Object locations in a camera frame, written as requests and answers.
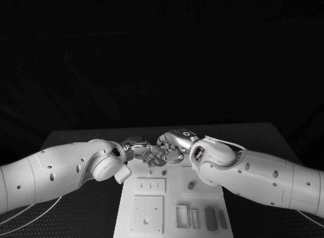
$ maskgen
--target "tabletop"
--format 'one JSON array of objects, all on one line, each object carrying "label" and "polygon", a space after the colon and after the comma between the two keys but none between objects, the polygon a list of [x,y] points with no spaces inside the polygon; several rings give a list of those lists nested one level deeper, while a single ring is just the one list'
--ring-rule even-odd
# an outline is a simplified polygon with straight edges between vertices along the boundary
[{"label": "tabletop", "polygon": [[[184,128],[198,138],[205,135],[233,142],[247,150],[270,154],[301,164],[275,126],[267,123],[213,125],[175,125],[135,128],[66,130],[50,133],[41,149],[71,142],[105,139],[120,142],[141,136],[151,144],[171,129]],[[64,195],[47,214],[20,230],[1,236],[25,238],[110,238],[113,236],[122,184],[113,178],[90,180],[79,190]],[[314,224],[295,210],[265,206],[231,194],[224,188],[224,201],[234,238],[316,237],[324,238],[324,228]],[[51,206],[56,199],[35,204],[18,217],[0,226],[0,234],[30,222]],[[0,215],[0,222],[22,208]],[[324,225],[324,219],[305,213]]]}]

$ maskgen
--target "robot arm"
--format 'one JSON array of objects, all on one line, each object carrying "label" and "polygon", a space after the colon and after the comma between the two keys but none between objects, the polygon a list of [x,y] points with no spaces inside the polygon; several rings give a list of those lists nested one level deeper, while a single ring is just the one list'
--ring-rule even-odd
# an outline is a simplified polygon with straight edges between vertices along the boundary
[{"label": "robot arm", "polygon": [[58,198],[90,179],[103,181],[113,176],[120,184],[131,175],[125,148],[94,139],[50,147],[0,166],[0,214]]},{"label": "robot arm", "polygon": [[175,146],[182,141],[182,156],[188,157],[191,168],[207,185],[221,185],[259,204],[301,210],[324,218],[322,171],[240,146],[233,151],[208,136],[194,139],[194,134],[184,129],[167,132],[158,144],[165,140]]}]

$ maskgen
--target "black background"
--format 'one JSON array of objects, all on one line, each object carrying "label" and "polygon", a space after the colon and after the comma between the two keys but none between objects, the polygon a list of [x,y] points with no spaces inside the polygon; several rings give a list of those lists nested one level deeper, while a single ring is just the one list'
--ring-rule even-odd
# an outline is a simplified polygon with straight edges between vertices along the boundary
[{"label": "black background", "polygon": [[324,170],[324,1],[0,1],[0,165],[54,130],[262,121]]}]

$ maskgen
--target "gray table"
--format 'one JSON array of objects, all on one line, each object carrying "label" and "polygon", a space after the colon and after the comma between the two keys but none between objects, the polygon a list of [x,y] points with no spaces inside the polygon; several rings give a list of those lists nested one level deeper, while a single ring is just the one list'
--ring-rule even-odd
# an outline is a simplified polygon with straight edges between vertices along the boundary
[{"label": "gray table", "polygon": [[[270,123],[181,125],[116,129],[54,131],[41,146],[47,147],[92,139],[122,141],[142,136],[152,144],[158,136],[172,128],[185,128],[198,138],[204,135],[241,145],[246,149],[267,153],[301,164],[276,128]],[[2,237],[25,238],[110,238],[119,207],[122,185],[110,178],[90,180],[83,187],[61,197],[48,213],[27,227]],[[324,238],[324,228],[289,209],[260,205],[231,194],[224,188],[224,201],[234,238],[316,237]],[[31,221],[50,207],[53,201],[35,204],[17,219],[0,228],[0,233]],[[15,209],[0,215],[0,221],[14,215]],[[324,219],[305,213],[324,225]]]}]

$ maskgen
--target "white platform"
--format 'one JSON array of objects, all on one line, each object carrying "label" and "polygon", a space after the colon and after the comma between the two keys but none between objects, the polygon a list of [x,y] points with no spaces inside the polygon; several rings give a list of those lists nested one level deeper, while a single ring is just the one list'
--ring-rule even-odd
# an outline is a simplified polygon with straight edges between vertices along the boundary
[{"label": "white platform", "polygon": [[[210,187],[198,179],[191,168],[190,161],[182,160],[180,164],[167,164],[162,167],[148,168],[141,160],[133,159],[128,162],[132,171],[131,177],[123,182],[120,203],[116,216],[113,238],[231,238],[231,226],[226,211],[221,187]],[[154,191],[136,191],[136,179],[164,179],[164,193]],[[187,189],[188,182],[194,182],[192,190]],[[151,226],[159,223],[159,213],[154,213],[154,205],[146,202],[145,214],[136,214],[133,196],[162,197],[162,225],[161,231],[154,229],[149,233]],[[175,228],[175,206],[187,206],[188,229]],[[205,227],[204,208],[211,207],[216,211],[217,231],[208,231]],[[190,210],[195,210],[197,230],[191,229]],[[227,229],[221,228],[218,210],[226,217]]]}]

